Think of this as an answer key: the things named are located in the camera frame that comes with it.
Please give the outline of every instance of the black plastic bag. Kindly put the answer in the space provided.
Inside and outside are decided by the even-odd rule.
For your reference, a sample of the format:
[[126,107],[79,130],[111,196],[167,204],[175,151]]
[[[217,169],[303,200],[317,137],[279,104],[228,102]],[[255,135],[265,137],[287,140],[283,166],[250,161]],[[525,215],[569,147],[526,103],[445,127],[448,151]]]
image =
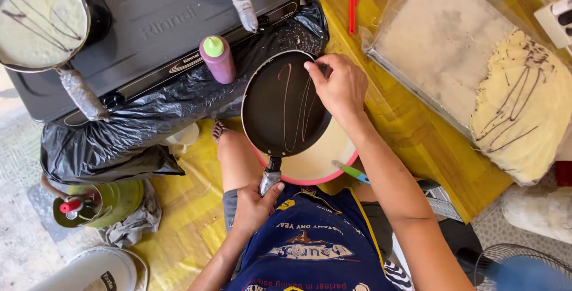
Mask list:
[[203,118],[240,116],[248,80],[269,57],[288,49],[319,55],[329,40],[321,5],[311,0],[282,24],[233,48],[238,78],[214,80],[204,63],[112,113],[112,121],[82,128],[47,124],[41,163],[47,178],[64,184],[110,183],[150,174],[184,175],[158,143]]

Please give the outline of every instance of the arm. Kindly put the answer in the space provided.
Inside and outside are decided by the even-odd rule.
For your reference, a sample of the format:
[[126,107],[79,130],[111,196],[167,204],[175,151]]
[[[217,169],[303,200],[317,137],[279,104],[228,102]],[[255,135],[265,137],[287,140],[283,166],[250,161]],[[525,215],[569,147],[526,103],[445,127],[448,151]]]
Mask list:
[[416,289],[474,290],[443,238],[421,188],[363,111],[368,86],[365,73],[345,55],[326,55],[316,63],[328,65],[331,74],[326,78],[316,64],[306,63],[318,96],[356,146]]
[[219,291],[231,280],[240,252],[251,236],[274,213],[276,198],[284,184],[274,185],[264,197],[258,194],[260,181],[239,189],[239,200],[234,216],[234,225],[214,257],[190,285],[188,291]]

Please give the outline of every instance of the green bottle cap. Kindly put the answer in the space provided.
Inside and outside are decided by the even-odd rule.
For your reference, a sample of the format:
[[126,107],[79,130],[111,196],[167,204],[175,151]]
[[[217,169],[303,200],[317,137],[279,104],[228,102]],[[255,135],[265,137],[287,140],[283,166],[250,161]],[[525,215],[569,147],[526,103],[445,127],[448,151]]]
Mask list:
[[224,52],[224,43],[216,36],[208,37],[203,43],[206,55],[210,57],[219,57]]

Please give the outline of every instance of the hand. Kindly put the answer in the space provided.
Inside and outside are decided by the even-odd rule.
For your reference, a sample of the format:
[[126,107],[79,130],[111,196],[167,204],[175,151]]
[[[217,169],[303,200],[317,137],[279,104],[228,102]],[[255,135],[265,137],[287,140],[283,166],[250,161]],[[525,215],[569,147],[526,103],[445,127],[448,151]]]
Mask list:
[[261,197],[258,193],[259,186],[260,181],[258,180],[239,189],[238,193],[236,215],[231,230],[248,237],[253,236],[268,220],[268,216],[274,213],[276,199],[284,190],[284,184],[278,183],[272,186],[264,197]]
[[[329,66],[326,76],[318,68],[324,64]],[[325,108],[338,122],[362,114],[368,80],[350,58],[333,53],[322,56],[316,64],[306,62],[304,67],[310,73]]]

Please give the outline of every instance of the purple squeeze bottle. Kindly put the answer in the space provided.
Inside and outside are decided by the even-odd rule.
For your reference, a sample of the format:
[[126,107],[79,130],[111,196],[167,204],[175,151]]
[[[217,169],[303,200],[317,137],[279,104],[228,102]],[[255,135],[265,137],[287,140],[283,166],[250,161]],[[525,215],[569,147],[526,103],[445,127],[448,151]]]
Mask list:
[[214,78],[228,84],[236,78],[236,67],[232,59],[231,47],[221,36],[209,36],[201,41],[198,49],[206,66],[209,67]]

